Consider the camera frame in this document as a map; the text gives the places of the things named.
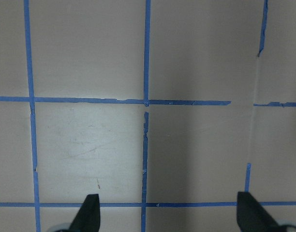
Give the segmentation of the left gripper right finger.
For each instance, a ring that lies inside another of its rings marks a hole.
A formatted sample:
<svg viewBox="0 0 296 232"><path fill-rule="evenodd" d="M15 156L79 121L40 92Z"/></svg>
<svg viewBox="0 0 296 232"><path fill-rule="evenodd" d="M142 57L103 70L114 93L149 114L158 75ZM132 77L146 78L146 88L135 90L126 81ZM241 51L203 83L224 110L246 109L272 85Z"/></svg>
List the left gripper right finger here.
<svg viewBox="0 0 296 232"><path fill-rule="evenodd" d="M242 232L282 232L273 217L249 193L237 193L237 224Z"/></svg>

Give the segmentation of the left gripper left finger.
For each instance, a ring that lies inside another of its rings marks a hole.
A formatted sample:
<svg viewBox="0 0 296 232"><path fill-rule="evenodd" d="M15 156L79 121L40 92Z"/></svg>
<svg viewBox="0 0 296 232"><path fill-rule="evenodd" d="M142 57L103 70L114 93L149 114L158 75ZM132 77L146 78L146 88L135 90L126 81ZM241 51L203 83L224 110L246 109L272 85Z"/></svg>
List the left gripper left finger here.
<svg viewBox="0 0 296 232"><path fill-rule="evenodd" d="M98 232L100 229L100 199L98 194L86 196L77 212L69 232Z"/></svg>

